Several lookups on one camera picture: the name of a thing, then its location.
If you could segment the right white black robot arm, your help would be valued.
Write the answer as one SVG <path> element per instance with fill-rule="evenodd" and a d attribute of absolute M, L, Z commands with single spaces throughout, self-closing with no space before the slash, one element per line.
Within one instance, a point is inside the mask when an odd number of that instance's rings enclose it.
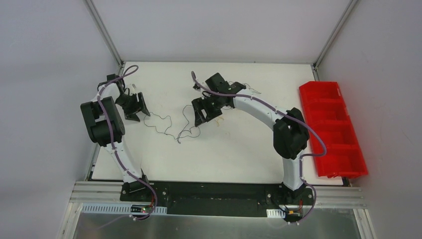
<path fill-rule="evenodd" d="M 297 108 L 278 110 L 263 101 L 240 82 L 229 83 L 220 73 L 215 73 L 201 85 L 191 73 L 193 89 L 201 97 L 192 100 L 195 126 L 222 115 L 222 108 L 243 111 L 268 126 L 273 133 L 273 147 L 283 160 L 282 196 L 285 202 L 295 204 L 306 188 L 302 180 L 300 157 L 303 156 L 310 138 L 302 112 Z"/>

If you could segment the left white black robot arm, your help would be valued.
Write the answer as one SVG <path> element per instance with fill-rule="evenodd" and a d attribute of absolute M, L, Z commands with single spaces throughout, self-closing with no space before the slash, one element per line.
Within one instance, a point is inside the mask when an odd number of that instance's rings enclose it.
<path fill-rule="evenodd" d="M 107 75 L 99 83 L 97 95 L 80 105 L 83 119 L 92 142 L 104 148 L 113 158 L 123 176 L 121 201 L 155 202 L 152 188 L 141 166 L 132 157 L 125 143 L 124 120 L 140 122 L 138 113 L 150 112 L 143 94 L 126 93 L 125 82 L 116 74 Z"/>

